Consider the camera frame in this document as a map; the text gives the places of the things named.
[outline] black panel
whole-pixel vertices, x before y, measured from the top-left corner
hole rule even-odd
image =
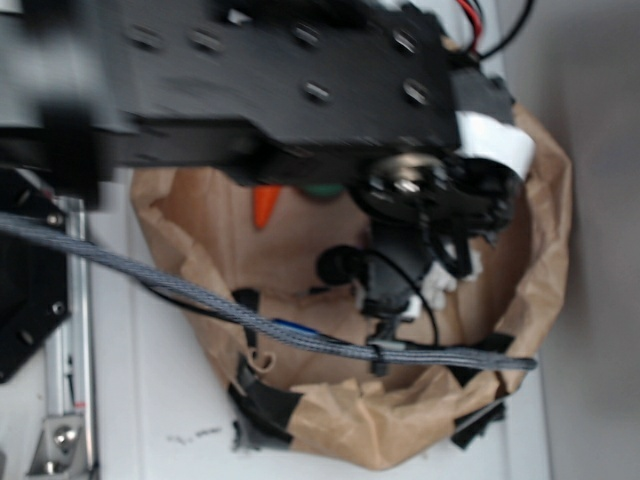
[[[471,419],[473,421],[467,427],[456,432],[451,437],[451,441],[463,450],[466,449],[474,438],[478,435],[484,435],[490,423],[504,420],[506,410],[504,402],[500,402],[489,409],[483,409],[456,419],[456,425],[462,425]]]
[[[0,209],[45,222],[64,216],[14,171],[0,169]],[[0,236],[0,383],[6,382],[67,317],[67,260]]]

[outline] black tape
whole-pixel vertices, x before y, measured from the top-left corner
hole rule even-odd
[[[252,288],[241,288],[235,290],[233,293],[233,299],[239,303],[240,305],[244,305],[245,307],[257,312],[260,308],[260,292],[254,290]],[[244,335],[247,338],[247,346],[249,348],[257,348],[258,346],[258,335],[254,330],[250,328],[244,329]]]
[[[262,383],[244,357],[237,380],[246,395],[233,384],[229,386],[238,416],[236,445],[288,449],[293,437],[287,432],[287,425],[302,395]]]
[[[382,348],[380,345],[376,345],[372,343],[371,348],[373,348],[376,352],[376,360],[371,362],[371,373],[373,373],[376,377],[384,377],[389,370],[387,362],[384,360],[384,356],[382,355]]]
[[[456,420],[456,426],[463,425],[465,422],[469,421],[470,418],[478,415],[481,411],[482,410],[478,410],[474,413],[458,418]],[[484,432],[490,423],[502,421],[505,417],[506,407],[504,402],[499,402],[497,405],[482,414],[477,420],[472,421],[468,426],[456,432],[451,437],[451,441],[461,449],[465,450],[474,438],[478,435],[484,435]]]
[[[482,342],[473,346],[478,350],[484,350],[485,352],[498,352],[504,353],[509,346],[513,343],[513,337],[511,335],[505,335],[503,333],[492,333]],[[453,376],[456,377],[460,386],[464,387],[469,381],[475,377],[480,370],[467,367],[449,367]]]

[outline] black cable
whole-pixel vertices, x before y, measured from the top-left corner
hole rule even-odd
[[[167,295],[166,293],[162,293],[156,287],[152,287],[151,285],[147,285],[146,283],[140,282],[144,288],[153,293],[156,297],[161,298],[162,300],[169,302],[172,305],[175,305],[178,308],[183,308],[184,310],[188,310],[192,313],[196,313],[198,315],[206,315],[207,317],[216,318],[218,320],[222,320],[223,322],[234,323],[231,320],[224,318],[220,315],[216,315],[214,312],[209,310],[208,308],[202,308],[194,305],[193,303],[185,302],[184,300],[179,300],[171,295]]]
[[[405,282],[407,282],[407,285],[411,287],[411,290],[413,290],[413,293],[415,293],[420,298],[420,301],[422,302],[422,306],[427,312],[427,315],[429,316],[429,320],[431,321],[431,326],[433,328],[433,345],[435,347],[440,346],[440,330],[438,329],[436,316],[433,313],[433,310],[431,309],[429,302],[427,302],[427,299],[424,298],[424,295],[420,291],[420,287],[416,285],[413,279],[409,276],[409,274],[407,274],[407,272],[404,271],[404,269],[400,265],[394,262],[391,258],[387,257],[384,253],[378,252],[377,250],[364,250],[362,253],[370,257],[379,258],[384,263],[386,263],[389,267],[391,267],[391,269],[394,270],[398,275],[400,275]]]
[[[516,20],[516,23],[513,24],[513,27],[511,27],[511,30],[509,30],[509,33],[507,33],[502,38],[502,40],[500,40],[495,46],[491,47],[485,53],[479,54],[478,58],[480,60],[486,60],[492,55],[495,55],[500,50],[504,49],[507,45],[509,45],[513,41],[513,39],[518,36],[520,31],[522,30],[522,27],[524,27],[524,24],[526,23],[527,19],[531,14],[531,10],[533,9],[534,3],[535,3],[535,0],[526,0],[526,3],[524,4],[524,7],[522,9],[522,12],[520,12],[520,16]]]

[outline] white surface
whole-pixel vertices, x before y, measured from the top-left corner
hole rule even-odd
[[[453,255],[455,253],[452,245],[447,245],[445,248],[449,250],[450,254]],[[482,256],[480,255],[480,252],[471,249],[470,253],[471,273],[461,280],[463,282],[475,282],[480,274],[482,274],[483,270]],[[431,268],[422,280],[421,291],[429,306],[433,310],[439,311],[444,310],[447,306],[447,293],[454,292],[457,288],[458,279],[447,272],[440,262],[433,262]],[[411,297],[412,300],[414,298],[417,299],[416,308],[418,309],[418,314],[413,315],[413,318],[416,318],[422,310],[422,303],[417,295]]]
[[[94,239],[151,263],[125,182],[108,191],[112,202],[91,218]],[[299,453],[233,452],[230,404],[182,315],[121,275],[95,267],[92,280],[102,480],[379,475]],[[549,478],[539,374],[508,404],[508,420],[491,426],[468,451],[442,442],[385,478],[457,480],[469,472],[474,480]],[[198,435],[211,429],[220,430]]]
[[[0,450],[7,456],[2,480],[21,479],[31,465],[45,415],[44,378],[40,351],[0,385]]]
[[[457,112],[465,158],[484,158],[509,167],[524,180],[529,173],[536,145],[533,139],[513,125],[476,112]]]
[[[0,0],[0,13],[20,13],[20,0]]]
[[[501,2],[506,21],[519,4]],[[540,1],[534,14],[508,51],[510,85],[575,165],[567,304],[542,350],[553,474],[637,479],[640,4]]]

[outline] screw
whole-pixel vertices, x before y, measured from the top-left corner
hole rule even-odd
[[[401,52],[413,55],[418,51],[418,43],[404,30],[394,30],[392,36],[396,47],[398,47]]]
[[[31,190],[27,188],[16,199],[16,206],[21,207],[22,205],[27,203],[27,200],[29,200],[29,198],[31,198]]]
[[[136,46],[145,50],[160,50],[164,46],[164,40],[156,31],[142,25],[131,26],[127,36]]]
[[[214,31],[208,28],[193,28],[189,32],[189,40],[199,48],[207,52],[220,53],[223,49],[223,44],[220,38]]]
[[[73,428],[64,425],[54,432],[53,443],[55,443],[61,450],[68,450],[77,438],[78,432]]]
[[[50,213],[47,215],[47,224],[52,227],[59,227],[64,222],[64,218],[59,213]]]
[[[43,470],[45,475],[55,475],[60,471],[60,464],[53,460],[49,460],[45,462]]]
[[[22,340],[25,343],[25,345],[28,345],[28,346],[33,345],[33,342],[34,342],[33,336],[26,330],[20,330],[18,332],[18,337],[20,338],[20,340]]]
[[[393,186],[396,187],[397,190],[404,193],[417,193],[420,191],[420,186],[413,182],[412,180],[400,179],[396,180],[393,183]]]
[[[315,82],[305,82],[302,89],[315,102],[327,103],[331,99],[329,90]]]
[[[304,23],[293,27],[293,36],[305,47],[317,47],[320,41],[320,34]]]
[[[411,102],[418,105],[429,104],[429,90],[417,80],[408,78],[402,84],[402,88]]]
[[[54,315],[60,316],[65,312],[65,310],[64,302],[56,302],[51,305],[51,311]]]

